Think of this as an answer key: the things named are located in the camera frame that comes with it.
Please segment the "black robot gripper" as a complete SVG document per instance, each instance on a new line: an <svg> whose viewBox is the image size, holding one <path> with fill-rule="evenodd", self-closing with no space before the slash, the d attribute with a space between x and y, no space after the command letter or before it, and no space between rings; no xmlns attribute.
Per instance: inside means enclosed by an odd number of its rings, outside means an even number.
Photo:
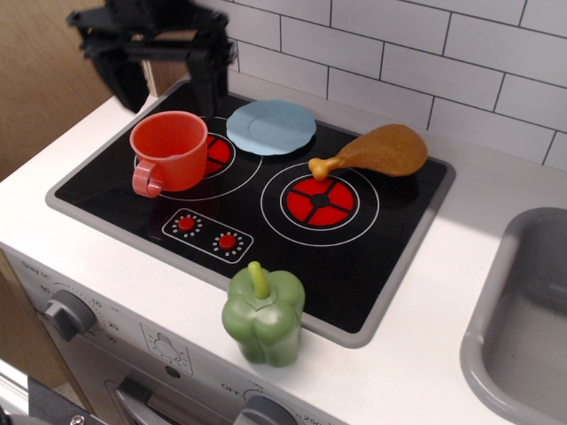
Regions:
<svg viewBox="0 0 567 425"><path fill-rule="evenodd" d="M105 1L71 12L67 23L99 76L131 112L147 99L142 60L186 61L200 113L213 117L228 94L228 68L236 48L228 16L190 1Z"/></svg>

